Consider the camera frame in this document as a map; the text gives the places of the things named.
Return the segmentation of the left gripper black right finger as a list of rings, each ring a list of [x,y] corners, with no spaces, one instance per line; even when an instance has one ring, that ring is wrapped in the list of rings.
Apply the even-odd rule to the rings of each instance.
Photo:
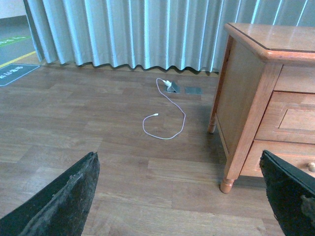
[[[260,158],[266,195],[286,236],[315,234],[315,178],[298,168],[276,162],[266,150]]]

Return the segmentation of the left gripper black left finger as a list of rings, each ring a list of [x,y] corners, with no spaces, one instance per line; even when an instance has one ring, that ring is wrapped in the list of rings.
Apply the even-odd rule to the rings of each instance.
[[[24,204],[1,218],[2,236],[80,236],[100,171],[90,152]]]

